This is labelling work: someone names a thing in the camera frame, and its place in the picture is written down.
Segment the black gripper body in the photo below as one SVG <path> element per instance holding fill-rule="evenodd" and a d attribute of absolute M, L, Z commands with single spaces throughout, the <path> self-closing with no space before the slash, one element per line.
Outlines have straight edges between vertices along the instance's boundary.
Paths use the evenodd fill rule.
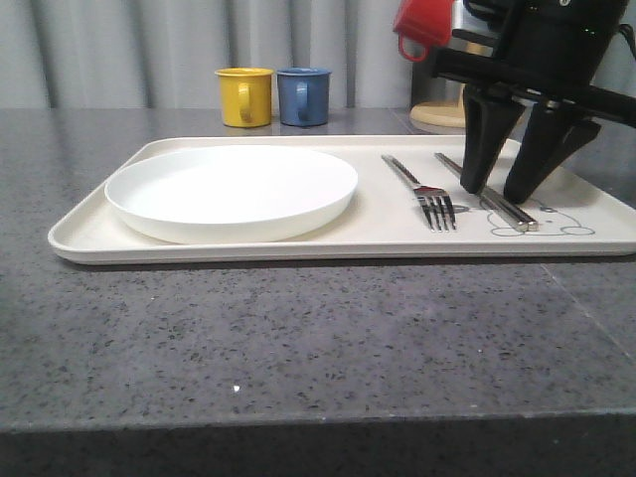
<path fill-rule="evenodd" d="M 633 127 L 635 99 L 590 84 L 627 6 L 626 1 L 515 1 L 491 56 L 435 47 L 431 75 L 497 97 L 565 102 Z"/>

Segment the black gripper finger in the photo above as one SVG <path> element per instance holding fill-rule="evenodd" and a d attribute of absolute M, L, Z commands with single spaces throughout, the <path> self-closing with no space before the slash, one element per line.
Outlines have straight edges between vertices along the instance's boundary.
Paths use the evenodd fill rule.
<path fill-rule="evenodd" d="M 461 186 L 477 194 L 486 186 L 506 140 L 525 107 L 510 97 L 496 97 L 468 84 L 463 90 L 465 147 Z"/>
<path fill-rule="evenodd" d="M 504 186 L 512 203 L 526 202 L 565 159 L 596 138 L 601 126 L 572 108 L 536 104 Z"/>

